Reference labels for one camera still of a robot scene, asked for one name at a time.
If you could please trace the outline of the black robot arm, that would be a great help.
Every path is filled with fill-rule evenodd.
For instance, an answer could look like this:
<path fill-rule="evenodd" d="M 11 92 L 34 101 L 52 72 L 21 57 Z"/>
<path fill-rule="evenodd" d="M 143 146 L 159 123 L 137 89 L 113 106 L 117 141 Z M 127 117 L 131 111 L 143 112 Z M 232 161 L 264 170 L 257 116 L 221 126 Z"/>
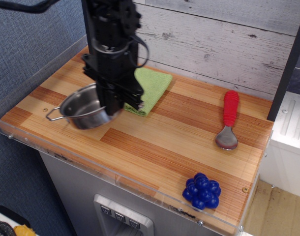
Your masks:
<path fill-rule="evenodd" d="M 82 8 L 89 46 L 84 73 L 96 82 L 101 107 L 109 116 L 125 103 L 139 109 L 144 90 L 135 78 L 138 45 L 147 47 L 135 33 L 141 14 L 130 0 L 84 0 Z"/>

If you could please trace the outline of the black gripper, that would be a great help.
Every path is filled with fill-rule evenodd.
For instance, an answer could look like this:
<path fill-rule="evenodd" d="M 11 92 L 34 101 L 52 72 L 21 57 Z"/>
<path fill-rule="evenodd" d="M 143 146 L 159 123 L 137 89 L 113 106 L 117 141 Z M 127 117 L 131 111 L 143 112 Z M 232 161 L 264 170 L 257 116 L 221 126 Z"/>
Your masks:
<path fill-rule="evenodd" d="M 82 56 L 85 74 L 96 82 L 100 106 L 109 116 L 123 108 L 123 102 L 139 111 L 144 108 L 144 91 L 135 78 L 138 44 L 108 51 L 102 45 L 89 45 L 89 53 Z"/>

